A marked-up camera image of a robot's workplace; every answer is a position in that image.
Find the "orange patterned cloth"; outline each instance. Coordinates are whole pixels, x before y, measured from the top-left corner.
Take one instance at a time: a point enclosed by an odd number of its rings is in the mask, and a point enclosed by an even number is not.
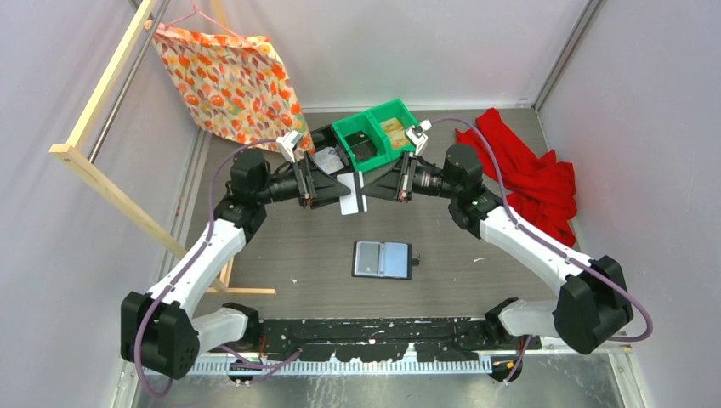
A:
[[[297,129],[304,136],[296,154],[313,151],[298,97],[267,37],[210,35],[160,24],[153,40],[200,128],[243,144]],[[276,144],[260,147],[278,150]]]

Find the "gray wall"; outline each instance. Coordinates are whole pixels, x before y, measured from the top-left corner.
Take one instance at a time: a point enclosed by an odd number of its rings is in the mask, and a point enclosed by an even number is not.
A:
[[[638,346],[653,406],[721,396],[719,34],[718,1],[606,2],[542,109],[583,248],[621,261],[655,319]]]
[[[107,406],[120,302],[156,278],[160,245],[48,153],[131,17],[126,0],[3,4],[2,406]],[[151,50],[97,165],[169,225],[194,127],[161,65]]]
[[[308,110],[530,105],[587,0],[227,0],[230,28],[269,36]],[[209,0],[198,0],[209,14]],[[173,2],[168,21],[188,14]],[[184,28],[219,32],[201,17]]]

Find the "red cloth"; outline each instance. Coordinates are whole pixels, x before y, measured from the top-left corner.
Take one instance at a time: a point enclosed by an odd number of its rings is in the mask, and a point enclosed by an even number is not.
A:
[[[496,109],[489,109],[476,118],[498,160],[508,196],[508,204],[538,229],[568,247],[576,243],[569,220],[576,216],[576,181],[573,165],[557,162],[556,152],[549,151],[540,159],[501,120]],[[483,162],[483,172],[498,181],[491,157],[473,130],[456,130],[456,141],[474,147]]]

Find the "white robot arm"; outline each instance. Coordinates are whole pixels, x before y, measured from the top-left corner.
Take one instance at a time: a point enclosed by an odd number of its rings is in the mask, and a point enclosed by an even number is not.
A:
[[[551,302],[507,299],[486,314],[488,337],[500,342],[525,335],[559,337],[579,353],[591,353],[624,327],[633,318],[633,311],[628,301],[567,261],[580,260],[625,289],[620,266],[611,258],[594,260],[562,246],[513,210],[510,210],[513,217],[509,217],[501,199],[483,185],[482,170],[475,151],[461,144],[448,149],[443,168],[404,153],[387,173],[363,187],[360,193],[400,202],[409,201],[414,193],[450,199],[449,212],[460,228],[518,259],[541,277],[558,298]],[[316,208],[350,194],[348,187],[323,173],[308,154],[302,161],[292,158],[287,171],[271,173],[259,151],[245,150],[236,156],[230,174],[226,195],[215,208],[212,228],[207,228],[189,254],[146,294],[131,292],[123,301],[124,359],[133,361],[134,339],[150,303],[187,269],[185,266],[203,245],[204,251],[192,261],[182,279],[172,285],[152,316],[141,344],[143,366],[171,378],[181,378],[198,354],[226,343],[257,340],[258,312],[250,308],[227,303],[213,314],[191,319],[206,288],[258,231],[265,220],[265,204],[298,199],[300,205]],[[565,258],[531,239],[520,225],[552,242]]]

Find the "wooden beam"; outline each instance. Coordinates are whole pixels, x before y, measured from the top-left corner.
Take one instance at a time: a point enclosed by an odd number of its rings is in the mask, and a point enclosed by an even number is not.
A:
[[[57,157],[63,164],[72,170],[86,184],[97,191],[110,204],[115,206],[126,217],[130,218],[148,235],[155,238],[166,247],[176,258],[182,258],[187,251],[156,222],[145,210],[133,201],[120,187],[115,185],[107,176],[80,153],[80,150],[68,144],[53,144],[50,154]],[[215,279],[211,284],[216,291],[225,292],[228,287]]]
[[[209,288],[208,293],[220,293]],[[275,289],[270,287],[229,287],[227,293],[231,295],[275,295]]]
[[[223,1],[210,0],[210,7],[213,9],[213,14],[215,14],[215,20],[223,26],[230,27],[230,25],[228,24],[228,15],[225,13],[225,8],[223,7]],[[228,30],[223,31],[225,31],[225,34],[228,34],[230,36],[233,35],[232,33],[228,32]]]
[[[105,68],[105,72],[100,77],[98,85],[95,86],[93,94],[90,95],[88,103],[85,104],[85,109],[82,110],[80,118],[77,119],[70,137],[65,142],[67,145],[81,149],[82,145],[85,144],[85,139],[88,137],[88,133],[93,130],[95,120],[102,111],[105,100],[111,93],[123,66],[125,66],[125,61],[133,52],[133,46],[138,41],[138,36],[143,30],[143,24],[148,20],[148,16],[156,2],[157,0],[144,0],[138,7],[138,11],[135,12],[135,16],[130,21],[130,25],[117,45],[108,66]]]
[[[233,261],[235,258],[231,258],[228,263],[225,264],[223,269],[220,271],[220,281],[226,286],[230,286],[230,274],[233,273]]]
[[[226,293],[228,291],[228,285],[225,285],[218,278],[215,278],[210,282],[208,290],[210,289],[213,289],[216,293]]]

